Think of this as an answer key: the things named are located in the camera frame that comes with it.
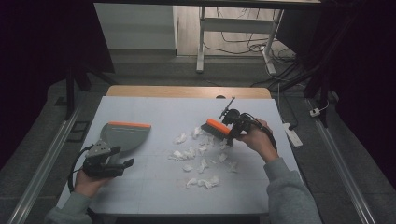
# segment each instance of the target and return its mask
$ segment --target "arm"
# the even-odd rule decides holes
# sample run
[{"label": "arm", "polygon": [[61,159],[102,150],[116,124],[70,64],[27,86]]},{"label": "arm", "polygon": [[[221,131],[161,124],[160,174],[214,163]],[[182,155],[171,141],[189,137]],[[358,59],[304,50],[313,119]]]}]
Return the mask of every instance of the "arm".
[{"label": "arm", "polygon": [[99,188],[110,179],[92,178],[88,177],[82,170],[78,171],[74,192],[70,194],[70,198],[62,209],[54,207],[47,213],[45,223],[91,224],[92,221],[87,215],[87,208]]},{"label": "arm", "polygon": [[[258,121],[268,127],[267,122]],[[264,170],[270,180],[267,188],[271,223],[321,223],[314,198],[304,185],[297,171],[290,171],[279,158],[268,136],[257,127],[238,140],[257,151],[265,161]]]}]

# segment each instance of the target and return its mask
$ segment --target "gray dustpan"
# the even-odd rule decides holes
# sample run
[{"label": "gray dustpan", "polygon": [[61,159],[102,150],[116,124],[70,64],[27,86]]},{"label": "gray dustpan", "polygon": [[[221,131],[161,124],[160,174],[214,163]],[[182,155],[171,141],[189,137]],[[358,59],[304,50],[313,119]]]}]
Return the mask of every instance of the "gray dustpan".
[{"label": "gray dustpan", "polygon": [[[100,134],[101,139],[112,147],[121,147],[120,151],[130,151],[142,144],[149,135],[151,125],[144,123],[129,123],[110,121]],[[119,160],[120,153],[110,157],[109,164]]]}]

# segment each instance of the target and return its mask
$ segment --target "metal frame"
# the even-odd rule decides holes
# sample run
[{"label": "metal frame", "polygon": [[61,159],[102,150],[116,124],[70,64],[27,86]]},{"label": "metal frame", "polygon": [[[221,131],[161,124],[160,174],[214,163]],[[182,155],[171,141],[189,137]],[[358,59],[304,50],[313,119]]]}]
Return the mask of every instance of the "metal frame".
[{"label": "metal frame", "polygon": [[[309,109],[312,109],[313,106],[309,102],[308,99],[305,100],[306,105]],[[329,151],[329,154],[332,158],[332,162],[341,177],[341,180],[346,187],[346,191],[349,193],[351,201],[355,205],[356,211],[361,218],[361,223],[364,224],[375,224],[375,218],[370,210],[369,205],[365,201],[361,189],[353,178],[352,173],[349,171],[347,163],[344,161],[338,146],[335,144],[334,139],[332,138],[331,132],[324,127],[323,123],[319,119],[315,119],[315,123],[317,125],[320,136],[325,143],[326,148]]]},{"label": "metal frame", "polygon": [[66,140],[67,135],[70,133],[70,130],[72,129],[82,106],[84,105],[86,94],[86,92],[82,92],[77,98],[78,106],[76,110],[73,112],[69,120],[65,120],[62,123],[61,128],[56,133],[56,136],[49,146],[46,155],[38,165],[32,180],[29,182],[29,185],[21,196],[20,201],[12,212],[7,224],[24,223],[26,220],[35,203],[35,200],[37,199],[38,194],[40,193],[40,190],[42,189],[48,175],[50,174],[53,164],[55,163],[62,147],[64,146],[64,141]]},{"label": "metal frame", "polygon": [[200,35],[197,56],[197,73],[204,72],[204,35],[205,32],[230,32],[230,33],[252,33],[269,34],[268,42],[262,50],[267,69],[271,75],[276,74],[274,65],[269,55],[272,43],[279,26],[283,10],[277,10],[273,21],[257,21],[245,19],[224,19],[224,18],[205,18],[205,7],[200,10]]},{"label": "metal frame", "polygon": [[294,10],[344,10],[353,6],[354,0],[347,3],[334,1],[274,1],[274,0],[94,0],[94,3],[117,3],[138,5],[168,5],[195,7],[251,7]]}]

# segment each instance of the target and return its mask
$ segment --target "hand brush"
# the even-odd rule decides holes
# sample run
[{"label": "hand brush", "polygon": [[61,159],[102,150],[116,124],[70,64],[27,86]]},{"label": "hand brush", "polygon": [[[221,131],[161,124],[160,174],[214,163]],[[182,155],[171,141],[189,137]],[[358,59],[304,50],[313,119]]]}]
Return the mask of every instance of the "hand brush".
[{"label": "hand brush", "polygon": [[201,125],[201,129],[207,133],[213,134],[219,139],[228,139],[227,145],[232,146],[233,140],[229,138],[230,129],[224,124],[214,120],[208,119],[205,124]]}]

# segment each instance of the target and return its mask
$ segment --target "orange brush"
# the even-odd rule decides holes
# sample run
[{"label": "orange brush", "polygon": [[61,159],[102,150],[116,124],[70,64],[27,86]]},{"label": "orange brush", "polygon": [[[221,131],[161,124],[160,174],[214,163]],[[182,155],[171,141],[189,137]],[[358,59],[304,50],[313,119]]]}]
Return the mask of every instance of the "orange brush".
[{"label": "orange brush", "polygon": [[208,119],[205,124],[201,125],[201,129],[219,139],[228,138],[230,133],[230,129],[227,126],[214,119]]}]

